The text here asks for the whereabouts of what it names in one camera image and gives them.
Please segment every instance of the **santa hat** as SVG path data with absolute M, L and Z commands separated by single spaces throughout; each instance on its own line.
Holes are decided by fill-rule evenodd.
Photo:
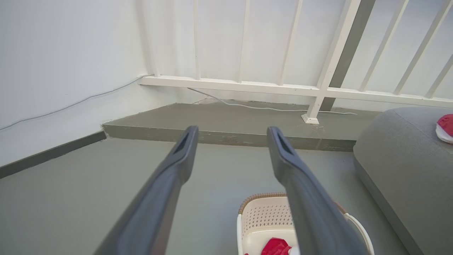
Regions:
M 453 114 L 447 114 L 437 121 L 436 134 L 440 140 L 453 144 Z

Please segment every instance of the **white wall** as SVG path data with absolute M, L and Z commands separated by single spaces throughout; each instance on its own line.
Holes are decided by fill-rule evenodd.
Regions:
M 370 81 L 370 90 L 393 91 L 444 0 L 410 0 L 388 50 Z M 195 75 L 192 0 L 153 0 L 156 51 L 164 75 Z M 358 88 L 399 0 L 376 0 L 344 88 Z M 244 80 L 276 83 L 281 71 L 296 0 L 251 0 Z M 294 54 L 285 83 L 316 85 L 344 0 L 304 0 Z M 204 78 L 237 79 L 244 0 L 199 0 L 201 73 Z M 416 66 L 403 93 L 424 94 L 453 53 L 453 11 Z M 453 72 L 435 96 L 453 98 Z M 308 97 L 209 90 L 224 99 L 308 104 Z M 404 106 L 337 99 L 335 107 L 383 111 Z
M 0 128 L 147 73 L 135 0 L 0 2 Z M 132 84 L 0 131 L 0 166 L 101 130 L 111 119 L 203 99 Z

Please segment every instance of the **brown woven basket rim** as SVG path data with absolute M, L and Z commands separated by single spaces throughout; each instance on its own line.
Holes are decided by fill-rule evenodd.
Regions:
M 244 200 L 244 202 L 242 203 L 242 205 L 239 207 L 239 213 L 238 214 L 242 214 L 242 212 L 244 211 L 246 205 L 248 203 L 250 203 L 251 201 L 255 200 L 255 199 L 267 198 L 267 197 L 283 197 L 283 196 L 286 196 L 285 192 L 260 193 L 260 194 L 251 195 L 250 197 L 246 198 Z M 342 214 L 347 213 L 346 210 L 340 204 L 338 204 L 337 202 L 334 202 L 334 203 L 337 206 L 338 210 L 340 210 L 340 212 Z

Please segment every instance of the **basket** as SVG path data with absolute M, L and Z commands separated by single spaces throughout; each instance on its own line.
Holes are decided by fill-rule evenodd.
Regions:
M 339 211 L 359 229 L 368 253 L 374 255 L 367 232 L 357 219 L 349 215 L 341 205 Z M 289 246 L 298 246 L 293 218 L 286 193 L 263 193 L 248 197 L 239 208 L 237 216 L 237 249 L 239 255 L 259 255 L 272 238 L 284 239 Z

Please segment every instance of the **gray ottoman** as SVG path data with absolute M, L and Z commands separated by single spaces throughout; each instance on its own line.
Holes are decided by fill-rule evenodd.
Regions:
M 453 254 L 453 145 L 436 122 L 453 109 L 376 117 L 354 147 L 358 175 L 411 254 Z

